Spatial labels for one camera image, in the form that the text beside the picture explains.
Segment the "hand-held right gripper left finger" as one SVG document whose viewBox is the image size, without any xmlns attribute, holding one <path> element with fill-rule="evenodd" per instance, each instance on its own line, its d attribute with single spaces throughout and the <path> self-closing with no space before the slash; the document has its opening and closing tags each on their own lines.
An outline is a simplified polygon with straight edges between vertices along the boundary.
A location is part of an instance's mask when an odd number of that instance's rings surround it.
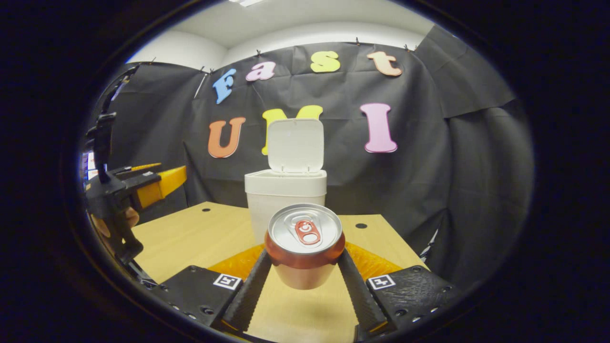
<svg viewBox="0 0 610 343">
<path fill-rule="evenodd" d="M 263 245 L 248 248 L 216 265 L 190 265 L 150 293 L 201 325 L 229 333 L 246 332 L 272 262 Z"/>
</svg>

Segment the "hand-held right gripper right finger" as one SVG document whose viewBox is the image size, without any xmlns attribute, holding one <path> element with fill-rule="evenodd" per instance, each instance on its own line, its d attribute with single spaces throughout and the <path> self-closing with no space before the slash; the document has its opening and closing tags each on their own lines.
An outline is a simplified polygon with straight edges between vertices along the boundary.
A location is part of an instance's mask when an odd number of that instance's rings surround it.
<svg viewBox="0 0 610 343">
<path fill-rule="evenodd" d="M 352 243 L 338 266 L 357 318 L 357 334 L 410 331 L 455 304 L 460 289 L 422 264 L 401 268 Z"/>
</svg>

